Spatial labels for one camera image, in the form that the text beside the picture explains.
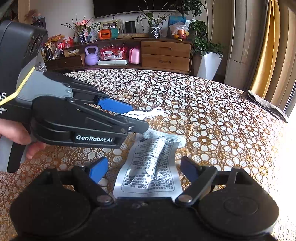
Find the potted plant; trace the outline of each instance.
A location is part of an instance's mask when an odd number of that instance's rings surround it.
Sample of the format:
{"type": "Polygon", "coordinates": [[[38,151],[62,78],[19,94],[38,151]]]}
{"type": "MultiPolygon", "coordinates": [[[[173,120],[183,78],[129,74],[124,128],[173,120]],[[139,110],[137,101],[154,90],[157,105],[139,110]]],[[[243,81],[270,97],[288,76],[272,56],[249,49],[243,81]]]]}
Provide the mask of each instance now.
{"type": "MultiPolygon", "coordinates": [[[[200,0],[177,0],[173,6],[181,14],[188,15],[191,12],[194,19],[201,15],[201,7],[206,9],[200,0]]],[[[193,43],[194,76],[213,80],[223,57],[222,46],[208,41],[207,25],[203,21],[193,21],[189,31],[193,43]]]]}
{"type": "Polygon", "coordinates": [[[172,15],[172,13],[167,14],[170,7],[162,16],[160,16],[161,12],[159,12],[159,14],[157,16],[157,19],[154,19],[154,12],[153,12],[154,11],[154,9],[153,9],[154,4],[152,6],[152,11],[149,11],[147,2],[146,2],[146,0],[144,0],[144,1],[146,3],[148,13],[143,12],[139,7],[140,15],[137,17],[137,23],[139,23],[138,22],[139,18],[140,18],[140,22],[143,21],[144,19],[146,19],[148,21],[148,24],[149,24],[149,27],[150,27],[149,32],[148,32],[148,37],[158,39],[158,38],[160,38],[160,28],[159,28],[158,25],[163,20],[166,21],[166,17],[172,15]]]}
{"type": "Polygon", "coordinates": [[[78,36],[78,44],[85,43],[84,31],[87,30],[88,34],[90,34],[91,29],[93,28],[92,26],[89,25],[91,23],[92,18],[89,20],[86,20],[85,17],[86,16],[84,16],[82,21],[79,20],[78,22],[77,14],[76,14],[76,23],[74,22],[74,20],[72,20],[74,27],[69,23],[62,24],[63,26],[66,26],[75,32],[75,34],[78,36]]]}

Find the gold curtain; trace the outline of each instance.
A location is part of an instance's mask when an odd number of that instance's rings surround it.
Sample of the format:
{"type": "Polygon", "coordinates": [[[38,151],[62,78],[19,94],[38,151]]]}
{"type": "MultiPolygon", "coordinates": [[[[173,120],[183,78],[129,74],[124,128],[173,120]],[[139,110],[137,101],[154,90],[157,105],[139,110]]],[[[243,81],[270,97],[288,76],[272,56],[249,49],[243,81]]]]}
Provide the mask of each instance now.
{"type": "Polygon", "coordinates": [[[279,48],[280,15],[277,0],[269,0],[261,54],[250,90],[262,98],[268,91],[279,48]]]}

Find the floral patterned tablecloth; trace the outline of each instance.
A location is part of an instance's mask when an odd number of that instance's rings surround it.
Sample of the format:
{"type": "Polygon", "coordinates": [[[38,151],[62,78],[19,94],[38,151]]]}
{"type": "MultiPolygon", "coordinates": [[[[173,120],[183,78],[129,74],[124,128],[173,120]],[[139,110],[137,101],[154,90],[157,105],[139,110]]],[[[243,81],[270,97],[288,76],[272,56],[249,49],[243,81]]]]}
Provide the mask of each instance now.
{"type": "MultiPolygon", "coordinates": [[[[242,97],[242,91],[192,76],[149,70],[105,69],[67,75],[97,86],[134,109],[163,107],[165,116],[148,122],[153,129],[187,139],[186,147],[177,150],[177,167],[182,156],[218,170],[230,171],[233,166],[240,166],[277,201],[278,156],[285,124],[242,97]]],[[[16,235],[8,214],[11,203],[47,167],[69,170],[106,156],[109,171],[100,184],[112,195],[117,173],[134,137],[131,134],[120,149],[114,150],[48,146],[32,160],[26,160],[16,173],[0,173],[1,240],[16,235]]],[[[190,185],[181,172],[180,181],[184,189],[190,185]]],[[[295,225],[280,216],[273,235],[279,240],[295,240],[295,231],[295,225]]]]}

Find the blue gripper pad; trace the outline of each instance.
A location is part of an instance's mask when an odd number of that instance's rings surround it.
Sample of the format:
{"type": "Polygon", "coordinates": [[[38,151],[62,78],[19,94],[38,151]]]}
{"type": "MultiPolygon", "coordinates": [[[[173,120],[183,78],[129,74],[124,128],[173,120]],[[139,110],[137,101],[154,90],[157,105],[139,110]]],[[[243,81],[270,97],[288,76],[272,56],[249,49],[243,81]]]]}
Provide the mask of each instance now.
{"type": "Polygon", "coordinates": [[[98,105],[100,105],[103,110],[108,110],[119,114],[124,114],[133,110],[133,107],[130,104],[111,98],[100,99],[98,101],[98,105]]]}
{"type": "Polygon", "coordinates": [[[106,157],[101,157],[89,166],[89,177],[98,183],[108,171],[108,160],[106,157]]]}
{"type": "Polygon", "coordinates": [[[196,167],[189,161],[181,160],[180,170],[188,178],[188,180],[193,183],[197,180],[198,174],[196,167]]]}

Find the gray cloth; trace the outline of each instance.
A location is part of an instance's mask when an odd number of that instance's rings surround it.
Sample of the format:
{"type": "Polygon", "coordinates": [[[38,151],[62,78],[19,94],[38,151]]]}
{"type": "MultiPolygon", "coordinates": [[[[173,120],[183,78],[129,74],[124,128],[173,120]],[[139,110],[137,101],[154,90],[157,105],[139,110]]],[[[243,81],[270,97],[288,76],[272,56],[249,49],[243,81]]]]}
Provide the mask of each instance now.
{"type": "Polygon", "coordinates": [[[271,115],[273,115],[278,120],[282,120],[288,123],[288,116],[278,107],[274,106],[273,104],[269,103],[268,101],[262,99],[260,96],[254,94],[252,91],[248,90],[242,94],[243,96],[247,97],[256,105],[260,106],[271,115]]]}

